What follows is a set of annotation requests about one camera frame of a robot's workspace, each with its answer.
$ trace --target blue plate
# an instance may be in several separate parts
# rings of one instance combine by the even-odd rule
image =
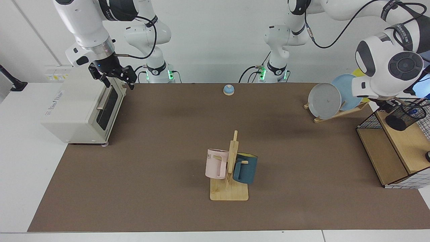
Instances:
[[[335,86],[339,92],[341,93],[342,103],[345,104],[341,107],[341,111],[347,111],[357,107],[363,98],[355,97],[352,95],[352,79],[356,78],[356,76],[352,74],[343,74],[332,81],[332,85]]]

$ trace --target wooden shelf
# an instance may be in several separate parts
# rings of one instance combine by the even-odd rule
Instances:
[[[382,185],[408,176],[383,129],[357,129],[357,132]]]
[[[405,131],[397,131],[387,125],[385,122],[385,117],[387,116],[388,114],[385,112],[376,112],[376,117],[397,151],[407,172],[413,174],[430,167],[430,162],[425,157],[425,154],[430,151],[430,142],[418,124],[411,125]]]

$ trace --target gray plate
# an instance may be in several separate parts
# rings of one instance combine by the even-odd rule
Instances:
[[[341,108],[342,97],[339,90],[330,83],[320,83],[309,93],[309,110],[317,118],[329,119]]]

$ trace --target brown table mat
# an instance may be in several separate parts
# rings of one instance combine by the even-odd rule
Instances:
[[[356,133],[371,110],[320,124],[315,84],[140,84],[106,148],[69,145],[29,232],[430,229],[415,189],[384,189]],[[247,202],[209,200],[206,150],[258,155]]]

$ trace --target black mesh basket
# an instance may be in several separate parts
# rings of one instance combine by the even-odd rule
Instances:
[[[398,131],[404,131],[418,120],[427,115],[425,109],[417,104],[411,103],[409,106],[400,106],[385,118],[388,126]]]

